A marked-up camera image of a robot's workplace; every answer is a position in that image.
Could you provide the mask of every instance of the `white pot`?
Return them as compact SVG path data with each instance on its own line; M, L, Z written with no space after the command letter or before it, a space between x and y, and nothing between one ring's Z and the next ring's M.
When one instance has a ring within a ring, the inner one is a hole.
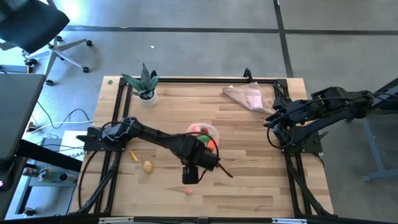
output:
M156 90L154 90L154 96L151 99L149 99L149 100L143 100L140 97L138 97L138 98L141 100L142 105L147 106L147 107L152 107L152 106L155 106L157 104Z

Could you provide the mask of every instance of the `potted plant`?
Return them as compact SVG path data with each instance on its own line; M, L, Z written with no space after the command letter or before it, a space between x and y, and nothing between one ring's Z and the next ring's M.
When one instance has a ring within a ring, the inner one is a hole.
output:
M122 74L123 78L130 84L135 91L132 93L139 97L145 106L155 106L157 103L156 85L159 77L152 71L152 78L145 64L142 64L141 80L135 79L130 75Z

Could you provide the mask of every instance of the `concrete floor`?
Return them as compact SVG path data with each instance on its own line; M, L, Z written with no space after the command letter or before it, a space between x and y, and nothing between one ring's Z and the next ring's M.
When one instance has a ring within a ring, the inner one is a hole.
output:
M272 0L55 2L71 24L84 26L277 28ZM286 29L398 30L398 1L394 0L279 2ZM63 31L61 36L66 42L87 38L94 46L81 44L66 51L90 67L88 74L57 59L49 75L57 85L44 86L39 98L53 121L63 120L75 108L84 109L92 118L103 76L138 75L142 62L159 75L240 77L249 67L256 77L286 77L278 34ZM397 43L398 35L287 35L294 77L304 78L308 95L328 86L377 90L397 78ZM0 52L0 63L21 64L20 49ZM42 73L43 67L37 66L36 72ZM40 108L33 115L40 125L49 123ZM84 117L76 113L71 120L83 121ZM38 142L48 133L61 138L64 130L87 127L66 124L24 137ZM322 145L335 213L398 222L398 178L361 180L362 175L376 171L361 123L337 123L327 130L330 133Z

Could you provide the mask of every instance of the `wooden table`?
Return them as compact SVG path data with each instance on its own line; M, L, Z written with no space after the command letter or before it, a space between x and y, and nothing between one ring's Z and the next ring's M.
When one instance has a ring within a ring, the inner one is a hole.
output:
M119 79L104 77L95 111L95 126L100 127L111 121ZM303 79L290 78L287 82L293 100L307 99ZM249 111L222 93L222 87L229 85L159 83L156 88L158 104L145 108L133 96L129 116L135 116L141 123L167 133L184 133L193 123L213 125L220 133L221 163L234 178L215 169L214 172L207 172L199 184L183 185L181 163L169 150L133 139L122 154L112 216L293 217L284 156L269 145L266 129L262 125L267 115ZM270 84L261 84L261 88L272 105L274 89ZM123 108L119 111L119 119L122 112ZM134 151L139 162L131 159L128 150ZM88 165L82 183L83 203L98 185L103 157L103 152L97 153ZM302 154L302 160L309 189L326 210L333 212L319 158ZM144 161L154 164L152 174L143 172ZM185 189L192 189L193 193L185 195ZM304 211L300 191L297 193ZM101 208L104 208L107 195L108 188L104 191ZM72 211L77 210L77 201L75 194Z

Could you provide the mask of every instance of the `succulent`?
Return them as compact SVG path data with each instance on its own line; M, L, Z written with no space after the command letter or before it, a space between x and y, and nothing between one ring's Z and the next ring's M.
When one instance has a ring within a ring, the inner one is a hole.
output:
M142 64L141 80L135 79L126 74L122 74L122 76L128 84L136 90L132 94L140 96L143 100L149 100L154 96L154 90L159 82L159 77L156 75L150 78L150 74L144 63Z

